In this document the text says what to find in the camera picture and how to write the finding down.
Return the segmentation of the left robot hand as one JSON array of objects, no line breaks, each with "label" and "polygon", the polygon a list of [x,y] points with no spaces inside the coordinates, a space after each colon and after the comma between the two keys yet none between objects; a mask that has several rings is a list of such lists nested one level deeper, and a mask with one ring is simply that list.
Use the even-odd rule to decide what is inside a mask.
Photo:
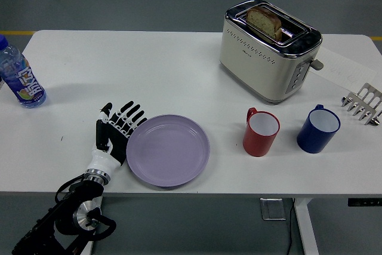
[{"label": "left robot hand", "polygon": [[123,165],[127,156],[127,143],[134,130],[144,123],[144,110],[130,101],[111,113],[113,104],[106,104],[100,111],[95,125],[95,144],[88,171],[111,177]]}]

